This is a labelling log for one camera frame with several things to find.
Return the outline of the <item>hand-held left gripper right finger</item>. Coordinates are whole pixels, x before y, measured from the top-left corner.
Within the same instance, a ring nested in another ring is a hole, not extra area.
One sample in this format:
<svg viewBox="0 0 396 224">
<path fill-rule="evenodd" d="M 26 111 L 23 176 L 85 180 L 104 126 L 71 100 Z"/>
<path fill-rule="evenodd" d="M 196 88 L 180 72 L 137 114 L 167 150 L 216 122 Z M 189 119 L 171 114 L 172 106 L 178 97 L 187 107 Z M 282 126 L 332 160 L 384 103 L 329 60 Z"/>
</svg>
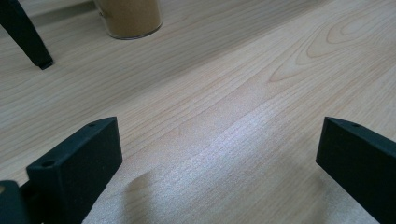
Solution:
<svg viewBox="0 0 396 224">
<path fill-rule="evenodd" d="M 396 143 L 327 117 L 316 163 L 380 224 L 396 224 Z"/>
</svg>

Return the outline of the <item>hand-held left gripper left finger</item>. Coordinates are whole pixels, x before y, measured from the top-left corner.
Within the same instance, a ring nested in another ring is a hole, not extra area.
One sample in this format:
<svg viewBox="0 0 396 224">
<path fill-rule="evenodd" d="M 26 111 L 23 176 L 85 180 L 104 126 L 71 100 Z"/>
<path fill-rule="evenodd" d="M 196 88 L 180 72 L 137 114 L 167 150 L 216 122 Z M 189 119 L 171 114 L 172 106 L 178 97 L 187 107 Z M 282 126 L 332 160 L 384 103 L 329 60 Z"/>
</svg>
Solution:
<svg viewBox="0 0 396 224">
<path fill-rule="evenodd" d="M 81 224 L 121 163 L 117 119 L 85 125 L 27 166 L 33 220 Z"/>
</svg>

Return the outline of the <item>black stand leg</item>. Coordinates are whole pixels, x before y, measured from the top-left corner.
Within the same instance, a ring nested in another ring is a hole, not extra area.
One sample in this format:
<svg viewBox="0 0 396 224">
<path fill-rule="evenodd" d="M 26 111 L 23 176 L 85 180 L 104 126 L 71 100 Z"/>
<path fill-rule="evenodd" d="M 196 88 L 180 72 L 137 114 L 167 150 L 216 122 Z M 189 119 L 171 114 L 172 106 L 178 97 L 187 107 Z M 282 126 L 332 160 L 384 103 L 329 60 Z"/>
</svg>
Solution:
<svg viewBox="0 0 396 224">
<path fill-rule="evenodd" d="M 50 53 L 18 0 L 0 0 L 0 24 L 34 65 L 42 70 L 53 65 Z"/>
</svg>

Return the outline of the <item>clear cup with brown contents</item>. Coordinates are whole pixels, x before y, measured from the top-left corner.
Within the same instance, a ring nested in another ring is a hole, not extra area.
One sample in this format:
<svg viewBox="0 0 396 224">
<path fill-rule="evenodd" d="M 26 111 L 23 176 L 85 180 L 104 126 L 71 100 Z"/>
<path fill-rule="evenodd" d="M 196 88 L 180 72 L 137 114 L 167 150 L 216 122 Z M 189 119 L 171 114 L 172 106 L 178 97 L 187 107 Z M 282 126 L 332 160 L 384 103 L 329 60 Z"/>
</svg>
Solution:
<svg viewBox="0 0 396 224">
<path fill-rule="evenodd" d="M 155 33 L 162 25 L 158 0 L 93 0 L 107 33 L 135 39 Z"/>
</svg>

